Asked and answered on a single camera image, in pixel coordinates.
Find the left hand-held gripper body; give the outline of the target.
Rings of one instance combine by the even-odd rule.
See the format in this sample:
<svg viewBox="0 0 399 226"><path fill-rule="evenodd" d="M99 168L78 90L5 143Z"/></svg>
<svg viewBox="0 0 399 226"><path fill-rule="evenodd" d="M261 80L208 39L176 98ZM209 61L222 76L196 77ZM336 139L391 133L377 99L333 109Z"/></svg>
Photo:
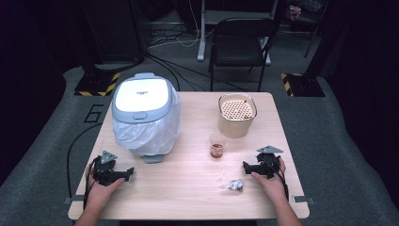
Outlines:
<svg viewBox="0 0 399 226"><path fill-rule="evenodd" d="M123 171L114 171L117 157L108 152L103 151L93 160L92 176L93 179L102 186L109 186L118 179L126 180L126 173Z"/></svg>

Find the person's left hand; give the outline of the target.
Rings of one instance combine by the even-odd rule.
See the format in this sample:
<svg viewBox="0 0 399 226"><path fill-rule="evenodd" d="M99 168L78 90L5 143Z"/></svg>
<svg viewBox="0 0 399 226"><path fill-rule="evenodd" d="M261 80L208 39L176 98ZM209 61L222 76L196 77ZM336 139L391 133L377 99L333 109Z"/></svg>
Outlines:
<svg viewBox="0 0 399 226"><path fill-rule="evenodd" d="M116 182L109 186L103 186L99 184L93 178L93 172L91 171L91 165L87 166L86 177L88 179L88 194L86 209L103 209L113 193L124 183L123 179L118 179Z"/></svg>

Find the black folding chair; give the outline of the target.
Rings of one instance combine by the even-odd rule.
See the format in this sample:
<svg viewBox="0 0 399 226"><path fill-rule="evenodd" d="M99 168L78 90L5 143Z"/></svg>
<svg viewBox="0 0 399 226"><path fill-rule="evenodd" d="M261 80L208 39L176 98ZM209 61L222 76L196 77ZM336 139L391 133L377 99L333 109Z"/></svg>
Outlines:
<svg viewBox="0 0 399 226"><path fill-rule="evenodd" d="M208 72L214 90L215 67L260 67L257 90L261 89L266 56L279 30L279 21L270 18L229 18L214 29Z"/></svg>

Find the striped-edge black stand base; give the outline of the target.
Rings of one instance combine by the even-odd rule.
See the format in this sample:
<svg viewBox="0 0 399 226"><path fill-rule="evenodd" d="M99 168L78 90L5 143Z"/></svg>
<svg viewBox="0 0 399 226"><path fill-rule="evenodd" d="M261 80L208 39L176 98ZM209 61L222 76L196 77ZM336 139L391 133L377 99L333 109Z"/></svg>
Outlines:
<svg viewBox="0 0 399 226"><path fill-rule="evenodd" d="M85 74L74 89L78 96L109 96L120 78L119 73Z"/></svg>
<svg viewBox="0 0 399 226"><path fill-rule="evenodd" d="M316 78L307 78L301 73L282 73L280 76L290 97L325 97Z"/></svg>

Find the person's right hand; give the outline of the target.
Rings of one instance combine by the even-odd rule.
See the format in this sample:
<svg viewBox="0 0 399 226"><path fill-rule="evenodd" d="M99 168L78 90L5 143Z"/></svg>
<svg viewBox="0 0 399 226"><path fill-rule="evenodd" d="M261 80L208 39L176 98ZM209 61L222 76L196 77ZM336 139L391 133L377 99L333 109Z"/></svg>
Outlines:
<svg viewBox="0 0 399 226"><path fill-rule="evenodd" d="M273 201L277 200L287 200L285 193L285 163L282 159L280 159L281 170L279 174L282 176L282 179L275 174L272 178L266 179L262 175L257 172L252 172L251 176L263 187L263 190L269 200L273 203Z"/></svg>

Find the white desk frame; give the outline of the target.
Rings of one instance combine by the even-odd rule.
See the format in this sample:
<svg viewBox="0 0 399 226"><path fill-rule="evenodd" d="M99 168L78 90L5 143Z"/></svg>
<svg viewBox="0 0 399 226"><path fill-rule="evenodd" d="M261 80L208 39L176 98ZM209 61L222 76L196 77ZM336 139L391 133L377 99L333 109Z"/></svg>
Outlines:
<svg viewBox="0 0 399 226"><path fill-rule="evenodd" d="M206 25L216 25L222 20L229 18L245 17L245 18L268 18L274 19L277 14L277 7L279 0L240 0L248 3L248 8L244 9L208 9L206 3L210 0L200 0L199 10L199 50L197 61L202 62L205 59L206 50ZM263 10L263 6L257 7L251 4L252 1L265 1L268 4L267 9Z"/></svg>

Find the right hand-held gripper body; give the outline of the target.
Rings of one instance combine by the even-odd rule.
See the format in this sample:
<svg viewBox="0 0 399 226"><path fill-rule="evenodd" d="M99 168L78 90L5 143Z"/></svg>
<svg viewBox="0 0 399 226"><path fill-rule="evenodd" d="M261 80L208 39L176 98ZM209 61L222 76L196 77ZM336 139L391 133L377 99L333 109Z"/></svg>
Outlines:
<svg viewBox="0 0 399 226"><path fill-rule="evenodd" d="M265 146L257 150L259 153L256 158L261 169L260 174L265 175L268 179L277 174L280 179L282 176L279 174L281 170L280 153L281 150L273 146Z"/></svg>

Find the grey-blue pedal trash can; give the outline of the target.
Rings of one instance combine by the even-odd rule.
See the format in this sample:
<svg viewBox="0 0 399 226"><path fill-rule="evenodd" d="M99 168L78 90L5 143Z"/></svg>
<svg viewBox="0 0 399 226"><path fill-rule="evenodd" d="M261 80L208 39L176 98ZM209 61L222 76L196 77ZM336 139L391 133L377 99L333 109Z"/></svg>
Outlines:
<svg viewBox="0 0 399 226"><path fill-rule="evenodd" d="M137 73L121 82L112 100L112 118L128 123L157 121L171 109L172 84L154 73ZM164 155L139 156L146 163L162 162Z"/></svg>

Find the perforated strainer insert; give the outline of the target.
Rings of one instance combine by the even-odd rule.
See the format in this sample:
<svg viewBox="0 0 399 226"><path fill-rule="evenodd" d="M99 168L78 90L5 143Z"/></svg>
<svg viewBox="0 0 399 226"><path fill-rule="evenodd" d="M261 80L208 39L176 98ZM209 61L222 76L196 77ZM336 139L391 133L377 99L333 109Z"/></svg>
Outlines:
<svg viewBox="0 0 399 226"><path fill-rule="evenodd" d="M232 121L249 120L253 117L253 110L247 100L230 100L221 108L222 115Z"/></svg>

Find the crumpled silver wrapper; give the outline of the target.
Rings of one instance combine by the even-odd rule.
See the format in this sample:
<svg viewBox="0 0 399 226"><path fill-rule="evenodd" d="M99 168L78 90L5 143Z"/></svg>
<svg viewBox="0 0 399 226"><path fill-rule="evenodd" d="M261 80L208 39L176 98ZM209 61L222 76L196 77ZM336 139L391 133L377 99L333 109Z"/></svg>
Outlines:
<svg viewBox="0 0 399 226"><path fill-rule="evenodd" d="M244 181L242 179L231 180L223 184L221 188L242 192L244 190Z"/></svg>

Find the grey table bracket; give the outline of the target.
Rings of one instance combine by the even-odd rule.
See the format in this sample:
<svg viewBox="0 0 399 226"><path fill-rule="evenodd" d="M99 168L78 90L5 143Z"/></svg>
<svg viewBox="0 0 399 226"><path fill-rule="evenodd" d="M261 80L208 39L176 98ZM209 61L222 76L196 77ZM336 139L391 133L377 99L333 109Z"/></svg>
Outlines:
<svg viewBox="0 0 399 226"><path fill-rule="evenodd" d="M306 203L308 205L314 205L315 204L315 200L312 197L306 197L306 196L293 196L293 200L294 202L297 203Z"/></svg>
<svg viewBox="0 0 399 226"><path fill-rule="evenodd" d="M83 202L85 200L84 195L73 195L72 197L67 197L62 202L63 204L72 204L73 202Z"/></svg>

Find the clear plastic cup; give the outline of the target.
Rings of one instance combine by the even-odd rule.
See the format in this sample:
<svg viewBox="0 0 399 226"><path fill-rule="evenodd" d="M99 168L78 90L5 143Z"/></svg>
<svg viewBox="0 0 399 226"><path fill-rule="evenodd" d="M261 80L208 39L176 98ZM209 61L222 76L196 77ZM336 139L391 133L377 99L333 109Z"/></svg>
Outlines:
<svg viewBox="0 0 399 226"><path fill-rule="evenodd" d="M209 136L210 155L213 158L220 158L227 147L227 139L220 133L213 133Z"/></svg>

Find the dark cabinet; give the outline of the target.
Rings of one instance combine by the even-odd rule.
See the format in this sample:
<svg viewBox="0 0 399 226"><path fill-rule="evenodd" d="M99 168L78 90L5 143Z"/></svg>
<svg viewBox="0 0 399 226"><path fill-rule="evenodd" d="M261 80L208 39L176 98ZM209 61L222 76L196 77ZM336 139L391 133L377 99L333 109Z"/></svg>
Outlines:
<svg viewBox="0 0 399 226"><path fill-rule="evenodd" d="M135 63L146 53L137 0L81 0L99 58L103 63Z"/></svg>

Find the beige square container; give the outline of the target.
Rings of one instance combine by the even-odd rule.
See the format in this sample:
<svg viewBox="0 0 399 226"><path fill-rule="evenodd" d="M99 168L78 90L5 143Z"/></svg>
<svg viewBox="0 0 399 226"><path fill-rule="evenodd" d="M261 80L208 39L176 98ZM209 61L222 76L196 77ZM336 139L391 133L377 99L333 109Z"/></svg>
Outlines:
<svg viewBox="0 0 399 226"><path fill-rule="evenodd" d="M249 120L243 121L232 121L226 119L222 113L222 105L230 100L247 100L252 107L253 117ZM244 137L252 122L257 117L257 107L253 99L245 93L227 93L222 95L218 100L219 117L218 117L218 129L225 136L229 138L240 138Z"/></svg>

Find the white plastic bin liner bag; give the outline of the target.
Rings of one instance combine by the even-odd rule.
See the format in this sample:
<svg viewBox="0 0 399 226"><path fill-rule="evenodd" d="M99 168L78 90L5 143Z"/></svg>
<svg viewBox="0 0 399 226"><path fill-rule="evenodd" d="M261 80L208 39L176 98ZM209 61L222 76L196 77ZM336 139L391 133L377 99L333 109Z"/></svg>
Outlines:
<svg viewBox="0 0 399 226"><path fill-rule="evenodd" d="M165 117L145 123L128 123L113 118L116 142L136 156L156 156L171 152L180 134L181 99L171 92L171 109Z"/></svg>

